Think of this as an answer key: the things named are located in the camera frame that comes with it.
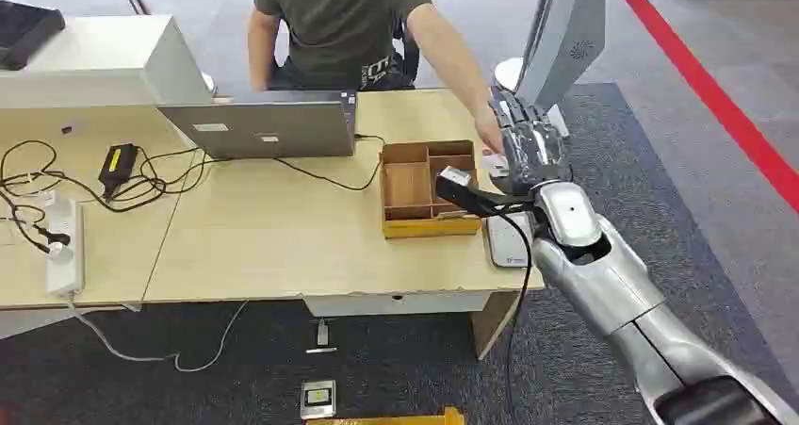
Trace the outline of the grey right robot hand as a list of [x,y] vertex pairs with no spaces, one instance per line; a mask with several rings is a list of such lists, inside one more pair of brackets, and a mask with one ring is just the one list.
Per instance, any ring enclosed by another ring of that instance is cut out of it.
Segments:
[[547,117],[528,100],[497,86],[489,105],[497,118],[507,166],[492,175],[508,195],[524,196],[547,181],[571,181],[573,170],[563,138]]

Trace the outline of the person's left hand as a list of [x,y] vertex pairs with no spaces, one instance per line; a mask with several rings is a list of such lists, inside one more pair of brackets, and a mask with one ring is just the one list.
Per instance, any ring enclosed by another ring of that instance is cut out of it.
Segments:
[[495,154],[504,153],[503,139],[494,110],[484,103],[476,108],[473,113],[475,127],[484,145]]

